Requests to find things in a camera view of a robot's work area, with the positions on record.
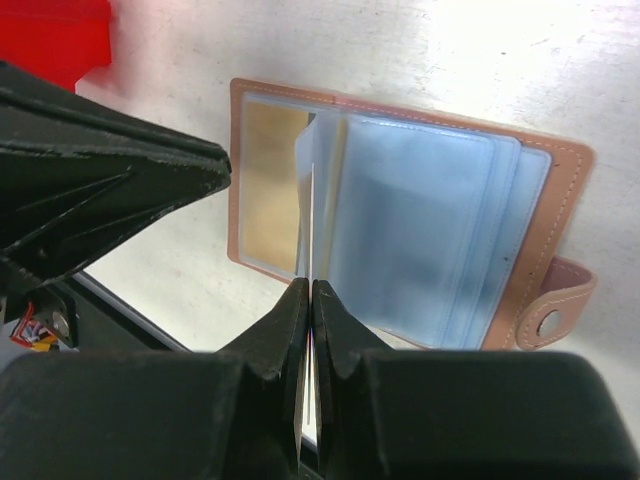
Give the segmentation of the tan leather card holder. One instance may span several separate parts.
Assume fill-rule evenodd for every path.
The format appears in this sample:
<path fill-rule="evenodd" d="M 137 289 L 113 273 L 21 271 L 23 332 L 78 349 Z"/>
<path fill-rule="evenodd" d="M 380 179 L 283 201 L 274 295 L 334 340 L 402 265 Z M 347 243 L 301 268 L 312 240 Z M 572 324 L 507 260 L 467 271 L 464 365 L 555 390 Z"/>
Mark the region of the tan leather card holder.
<path fill-rule="evenodd" d="M 335 93 L 235 79 L 229 258 L 281 281 L 314 279 L 367 326 L 428 349 L 536 350 L 567 336 L 596 276 L 556 253 L 594 163 L 584 144 Z M 244 106 L 303 110 L 295 144 L 297 267 L 239 252 Z"/>

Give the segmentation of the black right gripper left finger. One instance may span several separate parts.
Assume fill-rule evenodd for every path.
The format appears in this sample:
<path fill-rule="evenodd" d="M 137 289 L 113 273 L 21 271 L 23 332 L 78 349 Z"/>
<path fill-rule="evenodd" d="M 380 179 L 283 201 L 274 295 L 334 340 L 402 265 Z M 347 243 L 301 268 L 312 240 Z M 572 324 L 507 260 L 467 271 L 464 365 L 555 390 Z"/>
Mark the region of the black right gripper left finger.
<path fill-rule="evenodd" d="M 309 306 L 309 280 L 296 278 L 265 316 L 222 349 L 243 361 L 225 479 L 288 479 L 298 473 Z"/>

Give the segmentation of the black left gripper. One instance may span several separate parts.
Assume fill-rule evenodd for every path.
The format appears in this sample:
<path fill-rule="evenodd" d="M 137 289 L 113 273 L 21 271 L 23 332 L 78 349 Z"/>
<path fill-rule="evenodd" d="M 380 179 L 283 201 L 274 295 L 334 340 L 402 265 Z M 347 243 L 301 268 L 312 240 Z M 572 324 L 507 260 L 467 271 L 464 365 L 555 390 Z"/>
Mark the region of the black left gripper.
<path fill-rule="evenodd" d="M 1 66 L 1 325 L 32 351 L 78 347 L 52 283 L 163 216 L 226 189 L 225 150 Z"/>

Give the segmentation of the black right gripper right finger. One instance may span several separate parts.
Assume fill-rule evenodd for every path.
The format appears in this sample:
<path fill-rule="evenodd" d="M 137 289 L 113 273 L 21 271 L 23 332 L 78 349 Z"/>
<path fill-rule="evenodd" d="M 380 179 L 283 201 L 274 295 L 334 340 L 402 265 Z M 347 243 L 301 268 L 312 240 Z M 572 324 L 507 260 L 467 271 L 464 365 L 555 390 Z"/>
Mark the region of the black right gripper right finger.
<path fill-rule="evenodd" d="M 326 280 L 311 293 L 319 467 L 327 479 L 398 479 L 398 393 L 391 348 L 351 315 Z"/>

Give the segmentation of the gold card with black stripe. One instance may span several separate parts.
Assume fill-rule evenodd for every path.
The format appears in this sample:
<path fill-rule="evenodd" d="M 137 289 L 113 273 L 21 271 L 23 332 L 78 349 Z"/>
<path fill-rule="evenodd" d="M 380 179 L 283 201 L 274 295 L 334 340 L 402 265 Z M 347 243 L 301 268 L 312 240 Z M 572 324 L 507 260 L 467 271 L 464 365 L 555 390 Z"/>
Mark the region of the gold card with black stripe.
<path fill-rule="evenodd" d="M 249 101 L 241 130 L 239 252 L 281 274 L 297 267 L 299 199 L 295 144 L 309 114 Z"/>

